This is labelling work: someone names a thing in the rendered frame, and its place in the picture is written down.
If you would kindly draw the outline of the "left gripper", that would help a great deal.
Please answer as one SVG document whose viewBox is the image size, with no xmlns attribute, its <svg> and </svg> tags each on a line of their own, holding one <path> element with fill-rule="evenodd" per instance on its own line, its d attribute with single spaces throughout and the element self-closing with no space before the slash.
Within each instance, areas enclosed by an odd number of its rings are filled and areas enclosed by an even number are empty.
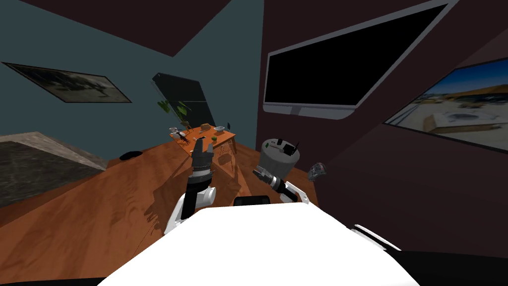
<svg viewBox="0 0 508 286">
<path fill-rule="evenodd" d="M 213 144 L 210 143 L 203 152 L 203 139 L 197 139 L 192 151 L 192 176 L 205 176 L 210 173 L 214 156 Z"/>
</svg>

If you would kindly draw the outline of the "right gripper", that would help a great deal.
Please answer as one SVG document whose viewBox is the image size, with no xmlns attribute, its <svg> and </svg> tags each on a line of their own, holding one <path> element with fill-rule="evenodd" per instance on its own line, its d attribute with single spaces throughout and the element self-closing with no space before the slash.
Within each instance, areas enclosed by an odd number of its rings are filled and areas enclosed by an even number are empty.
<svg viewBox="0 0 508 286">
<path fill-rule="evenodd" d="M 274 177 L 265 168 L 256 166 L 256 168 L 253 170 L 253 173 L 259 180 L 267 183 L 268 185 L 272 185 Z"/>
</svg>

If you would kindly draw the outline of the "grey round side table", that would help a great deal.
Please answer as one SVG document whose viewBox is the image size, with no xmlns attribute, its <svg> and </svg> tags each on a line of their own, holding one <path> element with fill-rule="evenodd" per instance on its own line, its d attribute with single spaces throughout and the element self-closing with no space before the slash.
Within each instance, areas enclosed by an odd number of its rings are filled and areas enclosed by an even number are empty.
<svg viewBox="0 0 508 286">
<path fill-rule="evenodd" d="M 268 139 L 261 145 L 258 166 L 271 175 L 285 179 L 300 159 L 299 143 L 292 145 L 282 139 Z"/>
</svg>

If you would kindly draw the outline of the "orange wooden table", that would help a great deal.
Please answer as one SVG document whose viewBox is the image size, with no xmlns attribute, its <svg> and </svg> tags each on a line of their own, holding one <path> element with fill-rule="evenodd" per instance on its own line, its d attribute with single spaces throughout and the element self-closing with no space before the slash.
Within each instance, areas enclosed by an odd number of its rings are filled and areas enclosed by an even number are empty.
<svg viewBox="0 0 508 286">
<path fill-rule="evenodd" d="M 198 126 L 186 130 L 169 128 L 170 136 L 179 144 L 185 152 L 191 156 L 195 144 L 199 138 L 202 139 L 203 150 L 206 151 L 209 146 L 213 150 L 220 149 L 219 156 L 226 152 L 236 153 L 235 134 L 227 131 L 225 127 L 214 127 L 209 124 Z"/>
</svg>

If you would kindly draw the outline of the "green potted plant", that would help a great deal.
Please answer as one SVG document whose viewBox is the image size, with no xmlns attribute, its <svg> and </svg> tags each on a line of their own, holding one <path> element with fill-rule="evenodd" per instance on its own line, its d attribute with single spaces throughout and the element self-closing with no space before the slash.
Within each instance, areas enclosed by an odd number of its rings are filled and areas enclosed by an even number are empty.
<svg viewBox="0 0 508 286">
<path fill-rule="evenodd" d="M 167 114 L 173 114 L 176 116 L 183 127 L 187 128 L 190 126 L 188 120 L 186 119 L 188 111 L 191 111 L 191 109 L 185 105 L 181 101 L 169 101 L 169 100 L 162 100 L 158 101 L 157 105 L 160 106 L 165 113 Z"/>
</svg>

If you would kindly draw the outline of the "small grey object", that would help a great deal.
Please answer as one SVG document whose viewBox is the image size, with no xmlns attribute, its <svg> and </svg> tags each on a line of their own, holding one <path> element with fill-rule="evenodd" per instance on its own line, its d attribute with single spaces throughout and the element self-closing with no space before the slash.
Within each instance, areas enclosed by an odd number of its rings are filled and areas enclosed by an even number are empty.
<svg viewBox="0 0 508 286">
<path fill-rule="evenodd" d="M 310 168 L 308 172 L 308 180 L 314 182 L 318 177 L 325 175 L 326 173 L 327 170 L 324 164 L 318 162 Z"/>
</svg>

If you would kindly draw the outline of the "dark panelled door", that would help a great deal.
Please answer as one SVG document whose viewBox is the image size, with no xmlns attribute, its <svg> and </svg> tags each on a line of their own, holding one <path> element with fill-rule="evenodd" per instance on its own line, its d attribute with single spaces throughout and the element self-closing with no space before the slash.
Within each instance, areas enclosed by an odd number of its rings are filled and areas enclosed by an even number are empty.
<svg viewBox="0 0 508 286">
<path fill-rule="evenodd" d="M 215 125 L 199 81 L 157 73 L 152 82 L 163 100 L 181 101 L 191 109 L 186 116 L 190 127 L 196 128 L 202 124 Z"/>
</svg>

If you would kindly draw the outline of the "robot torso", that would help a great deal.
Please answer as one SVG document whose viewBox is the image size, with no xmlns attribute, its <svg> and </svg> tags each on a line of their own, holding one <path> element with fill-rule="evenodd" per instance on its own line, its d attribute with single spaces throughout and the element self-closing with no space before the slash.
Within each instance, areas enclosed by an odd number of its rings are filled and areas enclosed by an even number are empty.
<svg viewBox="0 0 508 286">
<path fill-rule="evenodd" d="M 380 246 L 311 203 L 178 213 L 98 286 L 419 286 Z"/>
</svg>

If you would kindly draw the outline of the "grey stone block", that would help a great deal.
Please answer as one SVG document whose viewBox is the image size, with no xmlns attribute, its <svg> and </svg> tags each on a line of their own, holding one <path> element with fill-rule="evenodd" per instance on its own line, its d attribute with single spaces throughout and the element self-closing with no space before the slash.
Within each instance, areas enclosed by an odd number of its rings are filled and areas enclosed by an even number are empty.
<svg viewBox="0 0 508 286">
<path fill-rule="evenodd" d="M 107 161 L 40 132 L 0 136 L 0 208 L 96 175 Z"/>
</svg>

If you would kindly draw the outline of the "black screen grey frame television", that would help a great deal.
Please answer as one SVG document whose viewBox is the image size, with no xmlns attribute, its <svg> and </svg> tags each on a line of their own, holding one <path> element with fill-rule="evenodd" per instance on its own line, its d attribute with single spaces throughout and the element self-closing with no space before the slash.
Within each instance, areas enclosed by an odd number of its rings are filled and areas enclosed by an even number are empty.
<svg viewBox="0 0 508 286">
<path fill-rule="evenodd" d="M 459 0 L 429 0 L 267 55 L 263 111 L 351 114 Z"/>
</svg>

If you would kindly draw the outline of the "dark framed wall picture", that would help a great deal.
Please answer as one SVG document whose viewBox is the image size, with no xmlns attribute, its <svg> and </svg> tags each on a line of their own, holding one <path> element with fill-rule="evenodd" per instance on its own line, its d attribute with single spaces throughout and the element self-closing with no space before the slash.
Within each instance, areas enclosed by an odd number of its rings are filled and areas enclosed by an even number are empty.
<svg viewBox="0 0 508 286">
<path fill-rule="evenodd" d="M 3 64 L 65 103 L 132 103 L 106 76 Z"/>
</svg>

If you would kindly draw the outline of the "sunny landscape wall picture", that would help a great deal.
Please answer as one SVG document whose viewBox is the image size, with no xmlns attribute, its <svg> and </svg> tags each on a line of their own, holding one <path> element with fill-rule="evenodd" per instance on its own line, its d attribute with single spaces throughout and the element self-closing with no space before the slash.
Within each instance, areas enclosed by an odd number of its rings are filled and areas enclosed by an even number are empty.
<svg viewBox="0 0 508 286">
<path fill-rule="evenodd" d="M 452 70 L 385 124 L 508 153 L 508 57 Z"/>
</svg>

